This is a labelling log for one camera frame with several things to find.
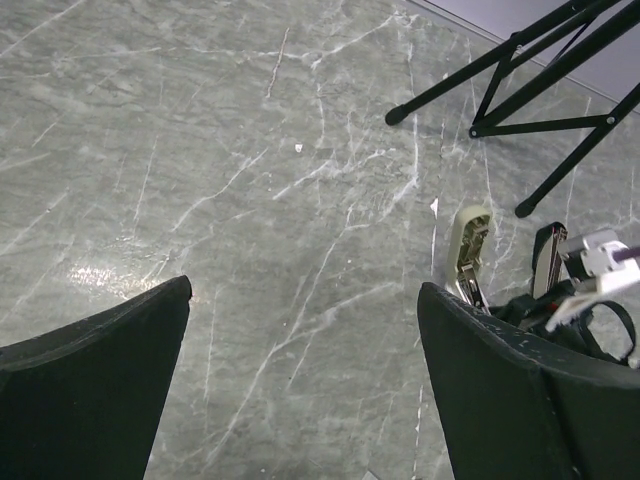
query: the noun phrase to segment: tripod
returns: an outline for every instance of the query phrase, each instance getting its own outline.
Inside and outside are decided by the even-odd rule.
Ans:
[[[397,125],[420,107],[497,64],[469,129],[471,138],[593,128],[582,143],[542,182],[529,198],[516,207],[515,213],[518,218],[529,216],[538,203],[640,103],[640,83],[607,115],[590,115],[517,125],[501,126],[499,124],[640,23],[640,0],[633,0],[573,48],[570,48],[598,15],[620,1],[570,0],[524,30],[514,33],[509,40],[429,90],[407,103],[393,108],[385,116],[385,122],[387,125]],[[573,32],[576,32],[574,36],[542,72],[487,113],[502,80],[520,65]],[[534,45],[514,57],[523,46],[536,40],[538,41]]]

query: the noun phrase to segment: floor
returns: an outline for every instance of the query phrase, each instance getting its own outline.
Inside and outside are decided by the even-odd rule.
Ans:
[[[636,119],[526,220],[586,132],[472,141],[487,75],[387,127],[490,48],[391,0],[10,0],[0,32],[2,343],[194,285],[147,479],[451,479],[415,301],[455,212],[494,214],[493,303],[551,221],[640,236]],[[561,83],[519,117],[609,108]]]

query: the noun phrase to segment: black plastic object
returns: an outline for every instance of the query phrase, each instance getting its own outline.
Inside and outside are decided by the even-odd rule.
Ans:
[[[175,278],[0,349],[0,479],[142,479],[190,298]]]
[[[418,321],[456,480],[637,480],[640,373],[425,283]]]

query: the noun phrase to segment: gray marble floor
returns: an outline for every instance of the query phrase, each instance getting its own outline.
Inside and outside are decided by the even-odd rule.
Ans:
[[[640,237],[634,119],[526,220],[585,132],[471,141],[487,75],[385,126],[488,48],[391,0],[3,2],[1,343],[186,273],[148,479],[451,478],[414,305],[455,212],[494,213],[492,302],[548,222]],[[561,83],[519,117],[608,108]]]

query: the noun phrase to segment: black tripod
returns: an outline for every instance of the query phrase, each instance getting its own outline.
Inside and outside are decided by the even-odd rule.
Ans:
[[[565,3],[533,25],[521,32],[514,33],[509,40],[434,85],[426,92],[421,93],[404,105],[399,105],[390,110],[385,117],[387,125],[397,125],[418,108],[497,63],[491,82],[469,130],[469,135],[472,138],[593,128],[584,141],[542,182],[542,185],[529,198],[517,206],[515,212],[519,218],[529,216],[538,203],[640,103],[640,83],[608,115],[591,115],[505,126],[500,126],[499,123],[640,23],[640,0],[633,0],[607,22],[569,49],[598,15],[620,1],[571,0]],[[539,75],[487,114],[491,100],[504,78],[527,60],[532,59],[576,30],[577,33]],[[537,43],[514,58],[520,48],[535,40],[538,40]]]

